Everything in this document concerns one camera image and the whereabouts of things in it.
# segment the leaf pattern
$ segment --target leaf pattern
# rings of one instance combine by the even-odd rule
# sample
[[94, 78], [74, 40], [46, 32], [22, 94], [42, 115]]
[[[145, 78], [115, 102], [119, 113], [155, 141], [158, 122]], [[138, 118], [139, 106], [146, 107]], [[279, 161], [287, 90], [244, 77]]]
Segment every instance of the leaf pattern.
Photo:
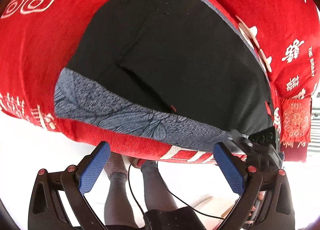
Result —
[[131, 103], [68, 68], [60, 73], [54, 104], [57, 117], [182, 148], [211, 152], [216, 142], [228, 140], [225, 131], [177, 114]]

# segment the white floor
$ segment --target white floor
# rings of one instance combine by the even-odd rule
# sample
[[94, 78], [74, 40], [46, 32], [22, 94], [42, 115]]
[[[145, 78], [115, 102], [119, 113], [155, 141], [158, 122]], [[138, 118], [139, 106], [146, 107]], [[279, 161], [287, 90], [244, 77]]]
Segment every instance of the white floor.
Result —
[[[73, 142], [62, 134], [45, 131], [0, 113], [0, 198], [21, 230], [27, 230], [29, 201], [39, 169], [62, 171], [70, 164], [78, 164], [93, 149], [91, 145]], [[231, 203], [238, 197], [231, 191], [220, 169], [212, 164], [160, 162], [159, 171], [170, 190], [191, 205], [210, 196]], [[145, 209], [142, 174], [133, 168], [130, 176], [133, 193]], [[85, 195], [102, 222], [108, 187], [109, 180], [103, 171], [92, 191]], [[137, 224], [143, 226], [141, 212], [128, 186], [127, 193]], [[79, 226], [63, 194], [62, 201], [69, 218], [74, 226]], [[223, 205], [220, 206], [216, 212], [219, 209], [225, 211]]]

